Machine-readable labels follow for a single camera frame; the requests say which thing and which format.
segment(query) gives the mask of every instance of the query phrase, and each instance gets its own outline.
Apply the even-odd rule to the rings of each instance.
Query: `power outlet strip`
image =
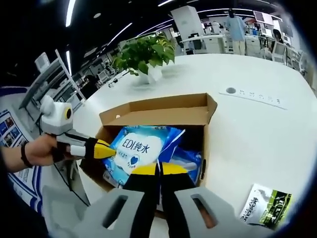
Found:
[[[278,97],[268,96],[250,90],[228,87],[220,91],[219,94],[265,103],[286,110],[285,104]]]

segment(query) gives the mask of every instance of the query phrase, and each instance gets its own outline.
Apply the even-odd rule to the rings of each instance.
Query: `ceiling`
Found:
[[[4,80],[1,82],[5,85],[31,85],[39,74],[34,60],[46,52],[53,61],[56,58],[55,49],[58,49],[65,63],[65,52],[70,51],[72,73],[75,74],[84,62],[95,59],[102,46],[129,23],[132,25],[112,41],[105,52],[115,48],[118,42],[133,38],[171,19],[170,11],[184,5],[191,5],[197,11],[235,7],[274,12],[271,5],[259,0],[198,0],[192,3],[186,3],[191,0],[174,0],[158,7],[162,1],[76,0],[69,27],[65,27],[68,0],[26,0],[19,3],[19,8],[15,1],[9,1],[1,16],[3,22],[6,22],[2,29],[5,38],[2,53],[5,60],[1,70],[1,78]],[[96,13],[101,15],[94,19]],[[199,13],[200,18],[210,14]],[[85,53],[95,47],[98,47],[97,50],[84,58]]]

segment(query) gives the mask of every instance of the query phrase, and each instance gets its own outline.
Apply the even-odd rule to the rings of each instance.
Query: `plastic packaging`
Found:
[[[110,144],[116,155],[103,160],[104,179],[114,186],[124,185],[138,166],[168,162],[183,133],[171,126],[124,127]]]
[[[169,162],[180,165],[186,169],[194,184],[197,184],[202,164],[200,152],[185,151],[177,147]]]
[[[290,207],[292,195],[254,184],[240,219],[248,224],[257,224],[275,229],[281,225]]]

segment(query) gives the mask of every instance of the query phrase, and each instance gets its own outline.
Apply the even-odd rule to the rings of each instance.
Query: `green leaves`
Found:
[[[152,49],[155,50],[159,56],[164,54],[164,48],[162,45],[159,45],[159,44],[153,45]]]
[[[170,60],[175,61],[173,44],[164,35],[146,36],[127,43],[112,65],[127,69],[130,74],[138,75],[137,70],[148,74],[147,64],[152,67],[162,66],[163,62],[168,64]]]
[[[152,65],[152,67],[155,67],[157,65],[157,62],[153,59],[149,59],[149,63],[150,65]]]
[[[142,73],[148,74],[149,72],[149,67],[146,65],[145,61],[139,62],[138,68]]]

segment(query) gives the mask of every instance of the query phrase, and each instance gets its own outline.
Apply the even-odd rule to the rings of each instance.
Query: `white flower pot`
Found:
[[[149,67],[148,75],[138,70],[140,83],[141,84],[156,83],[162,78],[162,66],[157,65],[153,67],[150,64],[147,64],[147,66]]]

